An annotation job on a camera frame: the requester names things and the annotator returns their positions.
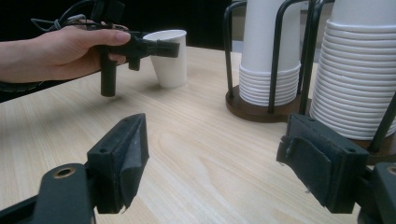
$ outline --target human hand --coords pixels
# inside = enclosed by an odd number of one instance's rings
[[[86,31],[69,26],[29,40],[1,43],[0,68],[7,69],[0,72],[0,80],[35,82],[83,77],[100,69],[100,53],[94,46],[123,45],[130,39],[128,33],[119,30]],[[125,62],[124,56],[110,54],[109,58]]]

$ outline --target black background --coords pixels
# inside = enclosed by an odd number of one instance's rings
[[[131,30],[155,32],[187,31],[187,45],[223,49],[222,18],[231,0],[120,0],[125,4],[120,24]],[[0,41],[41,35],[32,18],[54,21],[79,0],[2,0]],[[92,8],[82,13],[91,16]]]

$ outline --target wooden table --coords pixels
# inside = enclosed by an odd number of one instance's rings
[[[123,214],[98,223],[356,223],[320,206],[276,161],[286,123],[255,123],[225,105],[223,51],[188,48],[188,83],[158,85],[149,58],[119,66],[117,96],[100,95],[100,74],[0,104],[0,209],[33,195],[50,169],[84,163],[118,121],[146,113],[150,159]],[[233,53],[233,83],[240,54]]]

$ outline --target stack of paper cups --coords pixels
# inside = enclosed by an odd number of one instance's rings
[[[268,106],[276,13],[284,0],[249,0],[244,49],[239,68],[240,96],[252,105]],[[275,105],[291,102],[297,91],[300,69],[300,8],[285,12],[279,51]]]
[[[372,140],[396,92],[395,10],[395,0],[337,0],[327,20],[310,115],[344,137]]]

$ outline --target black plastic mount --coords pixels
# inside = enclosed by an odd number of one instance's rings
[[[149,159],[146,116],[122,119],[89,152],[85,165],[65,164],[47,172],[40,191],[0,211],[0,223],[95,223],[99,214],[127,209]]]
[[[367,167],[369,153],[319,121],[290,114],[276,160],[287,164],[331,213],[361,207],[358,223],[396,220],[396,164]]]
[[[124,4],[118,0],[96,0],[93,7],[91,19],[95,22],[114,23],[119,22],[124,9]],[[129,32],[131,40],[117,47],[101,46],[101,94],[106,97],[116,95],[116,73],[117,64],[108,59],[108,53],[126,56],[129,69],[138,71],[140,59],[149,55],[176,58],[178,56],[178,43],[166,41],[148,41],[136,36],[136,32]]]
[[[351,213],[350,192],[365,171],[368,152],[315,119],[291,114],[276,160],[286,163],[329,211]]]

